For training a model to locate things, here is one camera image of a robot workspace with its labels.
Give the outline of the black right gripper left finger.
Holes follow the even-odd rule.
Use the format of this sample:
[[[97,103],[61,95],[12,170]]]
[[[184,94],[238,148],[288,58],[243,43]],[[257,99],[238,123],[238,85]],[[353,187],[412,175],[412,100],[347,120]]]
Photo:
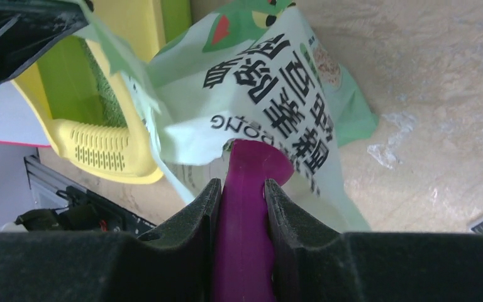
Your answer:
[[[0,232],[0,301],[208,301],[222,185],[139,237]]]

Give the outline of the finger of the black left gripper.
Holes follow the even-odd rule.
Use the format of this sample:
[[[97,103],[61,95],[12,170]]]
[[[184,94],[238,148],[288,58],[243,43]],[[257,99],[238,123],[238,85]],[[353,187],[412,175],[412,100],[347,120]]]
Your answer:
[[[19,76],[57,42],[87,26],[82,3],[0,1],[0,84]]]

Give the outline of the green cat litter bag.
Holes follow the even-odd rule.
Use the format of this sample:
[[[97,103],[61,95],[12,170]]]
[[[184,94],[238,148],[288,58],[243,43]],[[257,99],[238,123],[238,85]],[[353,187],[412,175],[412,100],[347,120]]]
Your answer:
[[[233,1],[169,42],[150,62],[86,12],[130,92],[145,143],[182,199],[226,172],[241,140],[276,148],[300,207],[340,232],[369,224],[344,188],[339,147],[371,136],[378,119],[292,1]]]

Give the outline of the magenta plastic litter scoop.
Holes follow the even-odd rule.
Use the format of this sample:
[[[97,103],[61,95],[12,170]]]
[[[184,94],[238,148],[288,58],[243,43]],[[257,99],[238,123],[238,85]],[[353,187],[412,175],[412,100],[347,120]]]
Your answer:
[[[212,301],[275,301],[264,187],[267,179],[283,185],[293,173],[275,147],[255,140],[233,142],[214,238]]]

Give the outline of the yellow litter box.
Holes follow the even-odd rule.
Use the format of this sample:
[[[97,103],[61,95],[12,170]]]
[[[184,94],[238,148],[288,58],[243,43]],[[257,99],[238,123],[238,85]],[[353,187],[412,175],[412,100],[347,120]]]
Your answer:
[[[189,1],[94,1],[93,13],[145,62],[192,23]],[[59,157],[111,181],[162,178],[128,86],[92,36],[64,38],[13,84]]]

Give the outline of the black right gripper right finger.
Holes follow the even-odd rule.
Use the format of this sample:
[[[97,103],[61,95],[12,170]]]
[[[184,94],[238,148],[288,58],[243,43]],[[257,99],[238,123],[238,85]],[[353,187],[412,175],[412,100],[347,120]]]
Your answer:
[[[483,301],[483,235],[340,233],[265,182],[279,301]]]

